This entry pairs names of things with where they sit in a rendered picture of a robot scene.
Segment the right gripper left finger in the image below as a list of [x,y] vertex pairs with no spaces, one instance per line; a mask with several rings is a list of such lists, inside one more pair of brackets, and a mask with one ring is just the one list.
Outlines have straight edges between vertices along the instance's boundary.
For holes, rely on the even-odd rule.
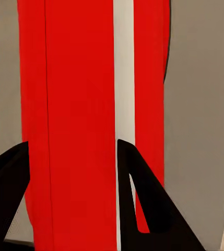
[[29,182],[27,141],[0,155],[0,248]]

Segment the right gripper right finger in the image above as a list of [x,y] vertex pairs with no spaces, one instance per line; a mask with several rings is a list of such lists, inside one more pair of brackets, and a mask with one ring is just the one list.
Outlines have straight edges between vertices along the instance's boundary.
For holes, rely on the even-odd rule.
[[[137,148],[117,141],[121,251],[206,251]],[[138,230],[132,176],[149,233]]]

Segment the radio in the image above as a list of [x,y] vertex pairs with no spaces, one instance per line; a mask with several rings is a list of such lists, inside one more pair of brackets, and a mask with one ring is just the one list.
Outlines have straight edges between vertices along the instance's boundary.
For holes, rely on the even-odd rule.
[[[34,251],[121,251],[117,141],[164,188],[171,0],[17,0]],[[149,233],[132,179],[138,230]]]

